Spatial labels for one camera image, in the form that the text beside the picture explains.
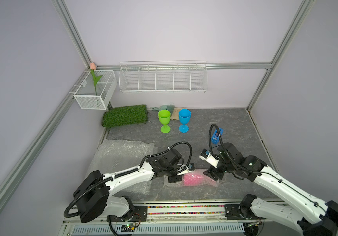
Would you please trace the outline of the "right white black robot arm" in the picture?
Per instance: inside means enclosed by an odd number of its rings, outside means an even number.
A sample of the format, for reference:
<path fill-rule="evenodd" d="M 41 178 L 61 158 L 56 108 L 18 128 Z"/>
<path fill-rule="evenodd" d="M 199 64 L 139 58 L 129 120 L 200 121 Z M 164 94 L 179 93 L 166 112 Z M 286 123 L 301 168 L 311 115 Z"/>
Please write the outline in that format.
<path fill-rule="evenodd" d="M 264 187 L 289 205 L 279 206 L 247 194 L 237 208 L 228 211 L 227 218 L 269 219 L 303 236 L 337 235 L 338 203 L 326 202 L 303 191 L 258 157 L 244 157 L 231 143 L 220 145 L 216 153 L 204 149 L 199 157 L 210 164 L 204 175 L 212 180 L 222 180 L 226 173 L 234 174 Z"/>

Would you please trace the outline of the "blue plastic wine glass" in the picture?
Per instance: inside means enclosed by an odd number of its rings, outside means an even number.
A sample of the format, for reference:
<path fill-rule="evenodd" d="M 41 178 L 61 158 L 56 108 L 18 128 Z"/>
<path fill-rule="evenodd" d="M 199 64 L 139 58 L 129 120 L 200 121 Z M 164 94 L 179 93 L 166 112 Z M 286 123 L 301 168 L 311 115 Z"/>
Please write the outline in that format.
<path fill-rule="evenodd" d="M 187 123 L 191 119 L 191 111 L 187 109 L 182 109 L 179 111 L 179 121 L 181 123 L 179 127 L 179 131 L 181 133 L 186 133 L 189 131 L 189 127 L 187 126 Z"/>

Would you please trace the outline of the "blue tape dispenser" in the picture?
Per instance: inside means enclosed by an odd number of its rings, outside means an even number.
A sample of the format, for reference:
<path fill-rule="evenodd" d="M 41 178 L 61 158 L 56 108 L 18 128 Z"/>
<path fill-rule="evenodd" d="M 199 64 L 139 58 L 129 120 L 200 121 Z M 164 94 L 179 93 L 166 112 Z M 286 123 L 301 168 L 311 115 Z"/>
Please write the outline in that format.
<path fill-rule="evenodd" d="M 220 133 L 217 131 L 217 129 L 214 130 L 213 135 L 211 136 L 211 143 L 218 144 L 220 142 L 220 135 L 223 134 L 223 129 L 219 128 Z"/>

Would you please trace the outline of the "pink plastic wine glass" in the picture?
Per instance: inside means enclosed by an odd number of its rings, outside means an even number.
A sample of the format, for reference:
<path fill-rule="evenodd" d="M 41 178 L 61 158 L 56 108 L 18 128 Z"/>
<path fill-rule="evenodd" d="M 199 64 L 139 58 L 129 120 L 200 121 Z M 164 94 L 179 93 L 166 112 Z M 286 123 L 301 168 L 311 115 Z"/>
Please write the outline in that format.
<path fill-rule="evenodd" d="M 197 174 L 187 173 L 183 177 L 183 185 L 184 186 L 201 186 L 204 184 L 204 175 L 202 173 Z"/>

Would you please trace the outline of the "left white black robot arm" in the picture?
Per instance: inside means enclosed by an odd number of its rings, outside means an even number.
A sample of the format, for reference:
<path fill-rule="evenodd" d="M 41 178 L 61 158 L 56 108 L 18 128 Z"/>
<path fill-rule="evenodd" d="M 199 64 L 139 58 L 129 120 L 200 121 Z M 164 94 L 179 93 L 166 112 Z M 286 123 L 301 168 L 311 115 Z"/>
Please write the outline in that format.
<path fill-rule="evenodd" d="M 194 164 L 179 165 L 181 154 L 174 148 L 144 157 L 137 166 L 111 174 L 94 171 L 73 194 L 73 201 L 64 211 L 65 218 L 80 217 L 88 223 L 102 213 L 128 221 L 135 214 L 135 206 L 128 196 L 116 197 L 116 193 L 142 182 L 168 176 L 179 182 L 183 175 L 194 171 Z"/>

